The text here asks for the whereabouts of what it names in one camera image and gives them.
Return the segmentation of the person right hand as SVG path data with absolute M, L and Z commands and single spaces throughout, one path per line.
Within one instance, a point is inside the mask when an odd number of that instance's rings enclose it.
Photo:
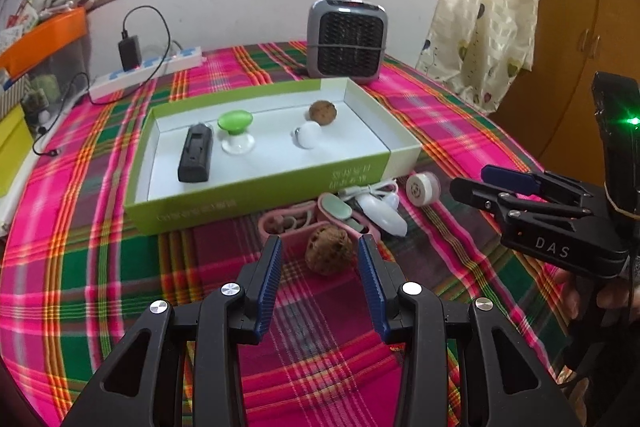
M 561 269 L 556 269 L 552 274 L 552 280 L 561 288 L 563 309 L 572 320 L 576 319 L 582 297 L 580 297 L 576 287 L 575 275 Z M 605 310 L 626 308 L 628 303 L 631 303 L 629 312 L 630 321 L 638 320 L 639 286 L 629 287 L 629 282 L 626 279 L 609 281 L 597 295 L 598 307 Z

